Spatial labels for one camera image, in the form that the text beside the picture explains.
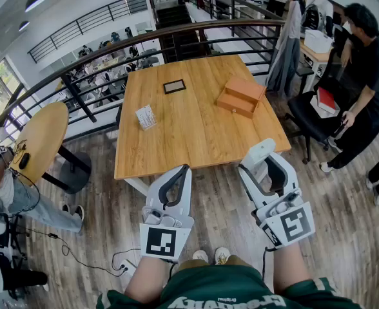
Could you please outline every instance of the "backpack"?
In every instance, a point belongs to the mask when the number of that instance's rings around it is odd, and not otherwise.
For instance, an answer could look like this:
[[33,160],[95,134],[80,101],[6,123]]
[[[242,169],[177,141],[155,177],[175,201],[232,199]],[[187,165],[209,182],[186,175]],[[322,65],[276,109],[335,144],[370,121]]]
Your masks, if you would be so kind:
[[301,18],[301,32],[305,33],[306,29],[319,31],[324,29],[324,18],[316,5],[309,5]]

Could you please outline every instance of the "orange wooden box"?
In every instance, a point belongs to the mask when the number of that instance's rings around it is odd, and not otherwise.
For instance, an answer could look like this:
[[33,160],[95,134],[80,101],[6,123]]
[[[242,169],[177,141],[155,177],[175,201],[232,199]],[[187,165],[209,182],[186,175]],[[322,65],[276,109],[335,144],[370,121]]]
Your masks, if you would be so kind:
[[232,77],[217,99],[217,106],[252,119],[266,87],[242,78]]

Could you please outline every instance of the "small black frame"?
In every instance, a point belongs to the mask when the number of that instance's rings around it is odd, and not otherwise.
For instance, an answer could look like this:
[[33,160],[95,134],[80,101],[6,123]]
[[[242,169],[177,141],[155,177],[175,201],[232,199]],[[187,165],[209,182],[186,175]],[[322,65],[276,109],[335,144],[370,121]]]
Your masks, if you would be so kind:
[[[183,85],[183,87],[181,87],[181,88],[178,88],[178,89],[173,89],[173,90],[170,90],[170,91],[167,91],[166,90],[166,85],[168,85],[168,84],[174,84],[174,83],[176,83],[176,82],[182,82],[182,85]],[[171,94],[171,93],[174,93],[174,92],[176,92],[176,91],[180,91],[180,90],[184,90],[184,89],[187,89],[187,87],[185,86],[185,82],[184,82],[184,79],[179,79],[179,80],[174,80],[174,81],[171,81],[171,82],[166,82],[165,84],[164,84],[164,93],[165,94]]]

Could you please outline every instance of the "white card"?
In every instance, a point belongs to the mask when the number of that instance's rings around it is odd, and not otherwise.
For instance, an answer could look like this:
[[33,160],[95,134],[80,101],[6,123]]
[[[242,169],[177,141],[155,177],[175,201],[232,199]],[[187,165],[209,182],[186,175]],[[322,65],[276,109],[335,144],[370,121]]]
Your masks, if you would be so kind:
[[150,106],[144,106],[142,109],[136,110],[135,114],[137,115],[139,124],[143,130],[148,129],[157,123]]

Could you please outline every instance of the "electrical outlet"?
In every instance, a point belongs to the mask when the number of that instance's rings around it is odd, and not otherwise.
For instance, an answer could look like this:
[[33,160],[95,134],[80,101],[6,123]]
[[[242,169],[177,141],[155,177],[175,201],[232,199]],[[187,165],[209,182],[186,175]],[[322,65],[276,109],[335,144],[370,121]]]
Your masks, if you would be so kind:
[[127,259],[123,260],[121,262],[122,265],[125,266],[125,268],[128,268],[127,271],[125,271],[125,274],[128,274],[132,277],[132,275],[134,275],[137,267],[135,265],[133,265],[130,261],[128,261]]

